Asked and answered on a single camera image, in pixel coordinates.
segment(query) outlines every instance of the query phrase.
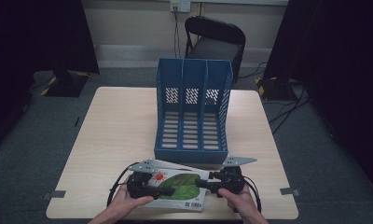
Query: person's right hand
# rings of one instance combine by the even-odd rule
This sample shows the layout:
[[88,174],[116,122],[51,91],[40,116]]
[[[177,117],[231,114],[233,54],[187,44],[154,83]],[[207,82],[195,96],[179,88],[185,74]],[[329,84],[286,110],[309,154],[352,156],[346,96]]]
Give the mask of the person's right hand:
[[253,196],[247,185],[239,194],[233,194],[227,189],[219,189],[218,193],[228,200],[230,209],[237,209],[245,224],[261,224],[268,221],[258,212]]

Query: chair seat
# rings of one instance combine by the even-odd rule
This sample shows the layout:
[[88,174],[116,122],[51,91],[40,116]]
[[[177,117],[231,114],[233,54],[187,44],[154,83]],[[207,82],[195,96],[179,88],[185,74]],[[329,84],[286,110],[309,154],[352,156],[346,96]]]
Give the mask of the chair seat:
[[232,63],[242,46],[201,37],[196,46],[188,54],[188,58],[229,60]]

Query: table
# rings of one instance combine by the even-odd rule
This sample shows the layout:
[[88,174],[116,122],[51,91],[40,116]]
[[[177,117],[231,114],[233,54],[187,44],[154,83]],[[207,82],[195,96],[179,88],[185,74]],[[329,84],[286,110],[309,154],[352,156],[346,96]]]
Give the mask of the table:
[[[131,163],[154,157],[157,130],[155,88],[99,88],[82,124],[56,190],[63,198],[52,198],[49,218],[93,218],[105,209],[109,189]],[[242,166],[259,190],[262,214],[267,219],[298,216],[265,112],[255,91],[231,91],[227,118],[228,150],[231,156],[255,157]],[[127,217],[158,219],[240,219],[225,199],[207,192],[201,213],[139,207]]]

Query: power outlet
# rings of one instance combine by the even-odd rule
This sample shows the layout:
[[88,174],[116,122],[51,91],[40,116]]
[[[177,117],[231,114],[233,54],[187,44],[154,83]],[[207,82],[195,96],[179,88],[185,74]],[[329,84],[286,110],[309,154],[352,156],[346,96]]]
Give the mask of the power outlet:
[[170,1],[170,11],[181,11],[181,2]]

